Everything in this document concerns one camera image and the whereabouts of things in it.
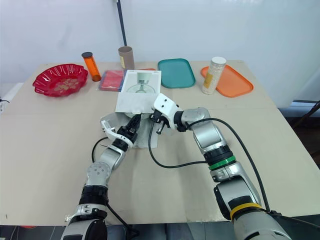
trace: cardboard tube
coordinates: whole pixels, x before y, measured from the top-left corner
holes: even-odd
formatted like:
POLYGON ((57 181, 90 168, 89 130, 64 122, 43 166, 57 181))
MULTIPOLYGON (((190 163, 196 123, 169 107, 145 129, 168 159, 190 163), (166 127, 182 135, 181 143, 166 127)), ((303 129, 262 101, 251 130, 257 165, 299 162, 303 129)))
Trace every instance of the cardboard tube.
POLYGON ((134 52, 130 46, 122 46, 118 49, 121 66, 124 69, 135 69, 134 52))

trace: black cable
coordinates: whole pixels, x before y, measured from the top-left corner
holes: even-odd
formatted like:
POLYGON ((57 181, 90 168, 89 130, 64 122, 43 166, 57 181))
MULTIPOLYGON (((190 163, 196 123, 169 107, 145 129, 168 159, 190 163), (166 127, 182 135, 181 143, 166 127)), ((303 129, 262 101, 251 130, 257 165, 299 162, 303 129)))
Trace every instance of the black cable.
POLYGON ((283 216, 283 215, 278 215, 278 214, 273 214, 273 213, 270 213, 270 215, 275 219, 275 218, 283 218, 283 219, 286 219, 286 220, 290 220, 290 221, 294 221, 294 222, 297 222, 297 223, 300 223, 300 224, 307 224, 307 225, 310 225, 316 229, 320 229, 320 225, 316 225, 314 223, 311 223, 311 222, 308 222, 308 221, 304 221, 304 220, 301 220, 301 219, 298 219, 298 218, 295 218, 295 217, 291 217, 291 216, 283 216))
POLYGON ((125 33, 124 18, 123 18, 123 16, 122 16, 122 9, 121 9, 121 2, 120 2, 120 0, 117 0, 116 6, 117 6, 117 8, 118 8, 118 14, 119 14, 119 20, 120 20, 120 26, 121 26, 123 44, 124 44, 125 46, 127 46, 127 39, 126 39, 126 33, 125 33))
MULTIPOLYGON (((91 151, 91 160, 94 163, 95 160, 95 150, 97 145, 102 141, 107 139, 108 137, 105 136, 103 138, 100 138, 98 141, 96 141, 96 143, 93 145, 92 151, 91 151)), ((106 207, 110 210, 110 212, 112 212, 112 214, 127 228, 127 231, 125 233, 125 239, 126 240, 131 240, 137 236, 140 235, 140 232, 137 229, 134 229, 133 227, 131 227, 130 225, 128 225, 117 213, 116 211, 110 206, 110 204, 107 202, 106 203, 106 207)))
POLYGON ((119 215, 118 213, 116 213, 116 211, 110 206, 110 204, 107 202, 106 204, 106 207, 110 210, 110 212, 112 212, 112 214, 127 228, 127 232, 125 234, 125 238, 126 240, 130 240, 130 239, 133 239, 137 236, 140 235, 140 232, 139 230, 137 229, 134 229, 133 227, 131 227, 130 225, 128 225, 119 215), (129 230, 129 233, 130 232, 133 232, 134 234, 131 235, 131 236, 128 236, 127 233, 128 233, 128 230, 129 230))
POLYGON ((258 183, 259 183, 259 187, 260 187, 260 190, 261 190, 261 194, 262 194, 262 198, 263 198, 263 201, 264 201, 265 209, 269 213, 270 212, 270 207, 269 207, 266 191, 265 191, 264 185, 262 183, 261 177, 259 175, 258 169, 257 169, 252 157, 250 156, 245 144, 242 142, 241 138, 239 137, 239 135, 236 133, 236 131, 228 123, 226 123, 225 121, 223 121, 223 120, 221 120, 219 118, 214 118, 214 117, 204 118, 204 119, 201 119, 201 120, 198 120, 198 121, 194 121, 193 123, 188 124, 187 127, 189 129, 191 126, 193 126, 195 124, 198 124, 198 123, 201 123, 201 122, 205 122, 205 121, 217 121, 217 122, 220 122, 220 123, 226 125, 230 129, 230 131, 234 134, 234 136, 236 137, 236 139, 240 143, 242 149, 244 150, 244 152, 245 152, 247 158, 249 159, 249 162, 250 162, 250 164, 251 164, 251 166, 253 168, 253 171, 254 171, 255 176, 256 176, 256 178, 258 180, 258 183))
POLYGON ((7 102, 8 104, 10 103, 8 100, 4 100, 0 98, 0 102, 7 102))
POLYGON ((97 145, 102 141, 102 140, 105 140, 107 139, 108 137, 105 136, 103 138, 100 138, 94 145, 93 145, 93 148, 92 148, 92 152, 91 152, 91 160, 92 162, 94 163, 96 160, 95 160, 95 150, 96 150, 96 147, 97 145))
POLYGON ((151 136, 152 136, 152 132, 154 130, 154 126, 155 126, 155 123, 152 122, 150 132, 149 132, 149 138, 148 138, 148 148, 149 148, 149 153, 151 155, 152 160, 157 165, 159 165, 160 167, 165 168, 165 169, 176 169, 176 168, 181 168, 181 167, 194 165, 194 164, 206 164, 206 161, 192 161, 192 162, 187 162, 187 163, 180 164, 180 165, 166 166, 166 165, 163 165, 160 162, 158 162, 157 159, 155 158, 154 154, 152 153, 152 149, 151 149, 151 136))

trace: dark floor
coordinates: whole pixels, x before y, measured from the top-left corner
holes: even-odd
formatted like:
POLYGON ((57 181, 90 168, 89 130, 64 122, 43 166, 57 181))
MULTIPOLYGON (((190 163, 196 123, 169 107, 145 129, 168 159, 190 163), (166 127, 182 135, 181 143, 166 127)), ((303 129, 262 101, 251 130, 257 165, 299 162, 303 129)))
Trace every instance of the dark floor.
MULTIPOLYGON (((291 126, 298 120, 296 117, 285 119, 291 126)), ((320 117, 309 117, 293 130, 320 168, 320 117)))

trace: yellow ring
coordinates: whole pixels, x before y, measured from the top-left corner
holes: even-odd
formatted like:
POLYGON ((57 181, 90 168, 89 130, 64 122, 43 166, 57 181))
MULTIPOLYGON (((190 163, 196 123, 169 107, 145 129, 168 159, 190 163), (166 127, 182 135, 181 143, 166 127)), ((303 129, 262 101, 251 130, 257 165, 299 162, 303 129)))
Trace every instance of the yellow ring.
POLYGON ((241 204, 239 206, 236 206, 235 208, 233 208, 230 212, 230 219, 231 221, 233 221, 233 216, 236 212, 238 212, 239 210, 241 209, 245 209, 245 208, 250 208, 250 207, 255 207, 255 208, 262 208, 259 204, 257 203, 253 203, 253 202, 249 202, 249 203, 244 203, 244 204, 241 204))

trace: beige table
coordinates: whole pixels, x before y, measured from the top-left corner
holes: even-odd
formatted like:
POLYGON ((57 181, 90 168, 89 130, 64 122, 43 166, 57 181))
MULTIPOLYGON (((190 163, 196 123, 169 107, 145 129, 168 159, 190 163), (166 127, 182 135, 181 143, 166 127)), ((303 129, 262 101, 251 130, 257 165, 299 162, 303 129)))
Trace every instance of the beige table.
MULTIPOLYGON (((287 216, 320 214, 320 171, 245 63, 228 64, 254 84, 252 93, 236 98, 202 94, 200 69, 207 62, 191 62, 194 87, 162 87, 161 92, 183 109, 206 107, 212 117, 233 126, 256 163, 273 210, 287 216)), ((116 106, 117 93, 97 90, 99 84, 90 79, 68 97, 34 93, 37 74, 53 65, 40 66, 0 117, 2 225, 65 224, 65 215, 72 214, 79 202, 92 146, 104 137, 100 117, 116 106)), ((121 66, 101 63, 98 67, 103 72, 121 66)), ((140 62, 136 67, 157 65, 140 62)), ((259 189, 240 145, 228 129, 217 125, 259 189)), ((191 132, 161 135, 154 154, 167 165, 203 160, 191 132)), ((108 195, 113 208, 130 224, 221 221, 214 186, 204 164, 164 169, 152 162, 147 149, 132 149, 112 175, 108 195)), ((107 221, 119 223, 112 214, 107 221)))

